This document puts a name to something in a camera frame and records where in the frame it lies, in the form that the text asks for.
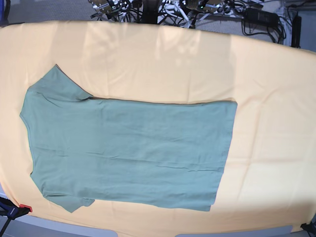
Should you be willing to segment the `green T-shirt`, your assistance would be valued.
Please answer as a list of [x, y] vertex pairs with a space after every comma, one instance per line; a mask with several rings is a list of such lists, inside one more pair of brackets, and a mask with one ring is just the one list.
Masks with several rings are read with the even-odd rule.
[[20, 117], [31, 179], [74, 212], [95, 200], [209, 211], [224, 173], [234, 101], [159, 104], [94, 97], [54, 66]]

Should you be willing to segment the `yellow table cloth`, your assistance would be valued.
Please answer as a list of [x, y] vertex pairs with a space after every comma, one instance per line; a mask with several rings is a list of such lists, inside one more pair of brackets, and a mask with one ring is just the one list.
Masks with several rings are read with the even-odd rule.
[[[233, 138], [208, 212], [96, 201], [74, 213], [30, 179], [20, 119], [25, 93], [58, 65], [103, 98], [197, 103], [234, 99]], [[0, 30], [0, 184], [15, 204], [57, 222], [120, 237], [174, 237], [292, 226], [316, 212], [316, 55], [235, 35], [97, 21]]]

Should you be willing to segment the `black power adapter brick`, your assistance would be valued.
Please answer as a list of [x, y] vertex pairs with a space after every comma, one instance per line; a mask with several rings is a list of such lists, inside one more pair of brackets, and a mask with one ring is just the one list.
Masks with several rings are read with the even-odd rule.
[[254, 8], [247, 8], [244, 11], [243, 19], [251, 24], [257, 24], [266, 27], [277, 27], [279, 16], [276, 13], [271, 13]]

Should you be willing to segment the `black box far right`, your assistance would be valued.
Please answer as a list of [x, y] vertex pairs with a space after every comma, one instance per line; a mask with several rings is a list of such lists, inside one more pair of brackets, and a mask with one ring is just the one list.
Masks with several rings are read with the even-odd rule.
[[292, 21], [291, 47], [300, 48], [302, 18], [296, 15]]

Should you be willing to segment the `red and blue clamp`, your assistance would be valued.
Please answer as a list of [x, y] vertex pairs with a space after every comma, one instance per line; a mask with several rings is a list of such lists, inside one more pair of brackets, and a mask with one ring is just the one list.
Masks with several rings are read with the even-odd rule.
[[3, 225], [0, 236], [3, 236], [9, 223], [16, 218], [32, 213], [33, 209], [30, 206], [21, 204], [16, 206], [11, 200], [1, 197], [0, 198], [0, 215], [7, 218]]

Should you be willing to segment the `black clamp right corner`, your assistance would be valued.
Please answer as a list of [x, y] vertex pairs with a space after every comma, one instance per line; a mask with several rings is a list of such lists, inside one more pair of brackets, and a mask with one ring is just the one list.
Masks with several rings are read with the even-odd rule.
[[307, 232], [309, 237], [316, 237], [316, 217], [314, 216], [310, 223], [304, 223], [300, 228]]

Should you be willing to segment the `black centre stand post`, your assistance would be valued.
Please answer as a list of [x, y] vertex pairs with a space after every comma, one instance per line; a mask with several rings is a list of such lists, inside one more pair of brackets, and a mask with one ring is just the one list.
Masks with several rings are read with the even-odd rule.
[[143, 13], [141, 23], [157, 24], [158, 23], [158, 9], [161, 5], [160, 0], [142, 0]]

